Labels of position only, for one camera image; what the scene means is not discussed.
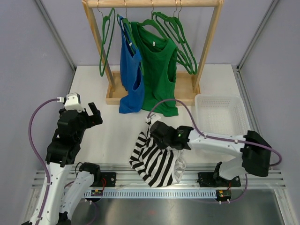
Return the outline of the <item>zebra striped tank top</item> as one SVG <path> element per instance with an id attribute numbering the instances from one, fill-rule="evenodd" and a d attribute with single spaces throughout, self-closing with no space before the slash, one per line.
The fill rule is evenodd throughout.
<path id="1" fill-rule="evenodd" d="M 160 149 L 150 136 L 147 124 L 135 142 L 129 164 L 151 188 L 179 184 L 186 169 L 182 152 L 170 147 Z"/>

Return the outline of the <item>green hanger with metal hook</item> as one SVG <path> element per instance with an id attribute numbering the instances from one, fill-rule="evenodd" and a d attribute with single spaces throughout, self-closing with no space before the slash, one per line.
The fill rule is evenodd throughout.
<path id="1" fill-rule="evenodd" d="M 103 15 L 103 13 L 99 10 L 99 3 L 97 1 L 97 10 L 101 13 L 103 21 L 102 21 L 102 44 L 101 44 L 101 51 L 100 57 L 101 61 L 99 62 L 99 73 L 100 76 L 103 77 L 105 74 L 105 68 L 108 65 L 108 56 L 111 49 L 114 27 L 115 27 L 115 19 L 116 13 L 115 8 L 111 8 L 110 13 L 108 15 Z"/>

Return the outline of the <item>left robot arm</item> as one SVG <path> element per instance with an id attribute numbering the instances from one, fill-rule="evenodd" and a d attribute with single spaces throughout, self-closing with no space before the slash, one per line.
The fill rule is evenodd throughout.
<path id="1" fill-rule="evenodd" d="M 92 115 L 85 108 L 60 109 L 57 128 L 47 147 L 45 159 L 41 159 L 45 179 L 34 213 L 27 225 L 69 225 L 74 211 L 90 187 L 101 182 L 100 166 L 83 163 L 70 189 L 65 191 L 66 180 L 81 149 L 86 129 L 102 124 L 100 111 L 94 103 L 88 104 Z"/>

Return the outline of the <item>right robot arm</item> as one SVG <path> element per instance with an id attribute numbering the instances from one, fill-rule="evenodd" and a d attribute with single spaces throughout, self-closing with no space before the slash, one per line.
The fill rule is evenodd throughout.
<path id="1" fill-rule="evenodd" d="M 218 162 L 213 172 L 199 172 L 201 187 L 240 187 L 241 175 L 269 175 L 271 146 L 252 130 L 237 136 L 200 134 L 192 127 L 173 128 L 156 121 L 150 128 L 150 136 L 160 149 L 207 150 L 233 157 L 229 161 Z"/>

